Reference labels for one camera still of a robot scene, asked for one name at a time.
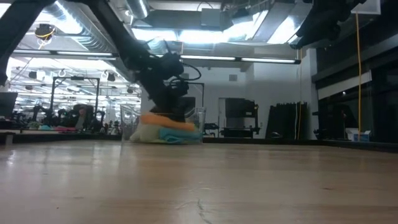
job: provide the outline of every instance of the light blue towel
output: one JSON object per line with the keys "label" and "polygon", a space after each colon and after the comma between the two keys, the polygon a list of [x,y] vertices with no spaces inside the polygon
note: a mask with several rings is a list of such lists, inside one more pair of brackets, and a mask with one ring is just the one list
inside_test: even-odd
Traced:
{"label": "light blue towel", "polygon": [[181,144],[185,142],[199,142],[201,133],[196,131],[182,131],[171,128],[160,128],[159,138],[171,144]]}
{"label": "light blue towel", "polygon": [[41,131],[53,131],[54,129],[51,128],[51,127],[48,126],[48,125],[41,125],[41,126],[39,127],[39,130],[41,130]]}

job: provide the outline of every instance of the cable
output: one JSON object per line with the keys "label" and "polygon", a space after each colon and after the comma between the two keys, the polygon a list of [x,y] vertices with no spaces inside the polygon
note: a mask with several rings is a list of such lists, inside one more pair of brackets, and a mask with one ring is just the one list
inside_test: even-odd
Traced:
{"label": "cable", "polygon": [[8,81],[8,83],[6,83],[4,86],[10,84],[13,80],[15,80],[16,78],[18,78],[18,76],[19,76],[22,72],[24,72],[24,71],[27,69],[28,65],[30,64],[30,61],[32,61],[32,60],[33,60],[33,58],[30,58],[29,61],[26,62],[26,64],[24,65],[24,67],[17,73],[17,75],[15,75],[14,78],[10,79],[10,80]]}
{"label": "cable", "polygon": [[359,73],[359,84],[358,84],[358,141],[361,141],[361,120],[362,120],[362,61],[361,61],[361,43],[359,38],[359,18],[358,12],[355,13],[356,19],[356,47],[358,50],[358,73]]}
{"label": "cable", "polygon": [[301,102],[302,102],[302,75],[303,75],[303,49],[300,49],[300,109],[298,111],[298,134],[297,139],[300,139],[301,129]]}
{"label": "cable", "polygon": [[200,7],[203,3],[206,3],[206,4],[209,5],[212,9],[214,9],[213,6],[212,6],[209,2],[202,1],[202,2],[199,3],[199,5],[198,5],[198,7],[197,7],[197,11],[199,11],[199,7]]}
{"label": "cable", "polygon": [[47,39],[47,38],[48,38],[50,35],[52,35],[54,32],[55,32],[55,28],[52,29],[51,32],[49,32],[48,34],[44,34],[44,35],[37,35],[37,34],[35,34],[35,35],[36,35],[36,37],[38,37],[38,38],[46,37],[46,39]]}
{"label": "cable", "polygon": [[40,44],[40,46],[39,46],[39,50],[41,50],[42,49],[42,47],[44,47],[45,45],[47,45],[47,44],[49,44],[49,43],[51,43],[51,42],[45,42],[47,39],[48,39],[49,37],[48,36],[46,36],[46,38],[45,38],[45,40],[42,40],[42,44]]}
{"label": "cable", "polygon": [[184,81],[196,81],[196,80],[198,80],[198,79],[200,79],[201,78],[201,72],[199,71],[199,69],[197,69],[195,66],[193,66],[193,65],[190,65],[190,64],[187,64],[187,63],[182,63],[183,65],[186,65],[186,66],[188,66],[188,67],[191,67],[191,68],[193,68],[195,71],[197,71],[198,72],[198,76],[196,77],[196,78],[181,78],[182,80],[184,80]]}

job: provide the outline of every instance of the clear plastic bin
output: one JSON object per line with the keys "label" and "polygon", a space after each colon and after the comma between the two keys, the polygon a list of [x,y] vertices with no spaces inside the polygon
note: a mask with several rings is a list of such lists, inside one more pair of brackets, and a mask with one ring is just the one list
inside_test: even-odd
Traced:
{"label": "clear plastic bin", "polygon": [[122,141],[130,140],[139,122],[139,113],[131,105],[120,105]]}
{"label": "clear plastic bin", "polygon": [[[128,111],[126,108],[121,108],[122,118],[129,118],[130,113]],[[200,144],[203,142],[205,118],[206,108],[194,108],[185,114],[185,122],[193,123],[194,131],[182,131],[159,125],[145,124],[139,117],[134,121],[122,119],[123,140],[158,144]]]}

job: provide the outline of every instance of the box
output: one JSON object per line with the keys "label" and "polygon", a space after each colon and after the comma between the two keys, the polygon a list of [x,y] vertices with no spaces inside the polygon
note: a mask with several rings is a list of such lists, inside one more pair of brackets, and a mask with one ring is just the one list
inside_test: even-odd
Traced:
{"label": "box", "polygon": [[[350,141],[358,141],[358,128],[346,128],[347,137]],[[360,134],[361,142],[369,142],[370,141],[371,131],[365,131]]]}

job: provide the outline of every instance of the yellow cable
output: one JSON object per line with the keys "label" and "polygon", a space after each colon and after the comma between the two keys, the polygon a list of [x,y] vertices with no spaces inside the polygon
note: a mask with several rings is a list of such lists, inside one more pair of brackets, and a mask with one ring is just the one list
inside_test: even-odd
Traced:
{"label": "yellow cable", "polygon": [[297,134],[297,139],[300,139],[300,128],[301,128],[301,100],[302,100],[301,87],[302,87],[302,74],[303,74],[302,61],[303,61],[303,49],[300,49],[300,109],[299,109],[299,112],[298,112],[298,134]]}
{"label": "yellow cable", "polygon": [[52,35],[54,32],[55,32],[55,28],[52,29],[52,31],[49,32],[48,34],[44,34],[44,35],[37,35],[37,34],[35,34],[35,35],[36,35],[36,37],[48,37],[48,36]]}
{"label": "yellow cable", "polygon": [[40,46],[39,46],[39,50],[41,50],[42,49],[42,47],[44,47],[44,45],[45,45],[45,41],[48,39],[49,37],[48,36],[46,36],[46,38],[45,38],[45,40],[43,40],[43,42],[40,44]]}
{"label": "yellow cable", "polygon": [[358,73],[359,73],[359,91],[358,91],[358,141],[361,141],[361,122],[362,122],[362,61],[361,61],[361,43],[359,39],[359,19],[358,13],[355,14],[356,18],[356,47],[358,49]]}

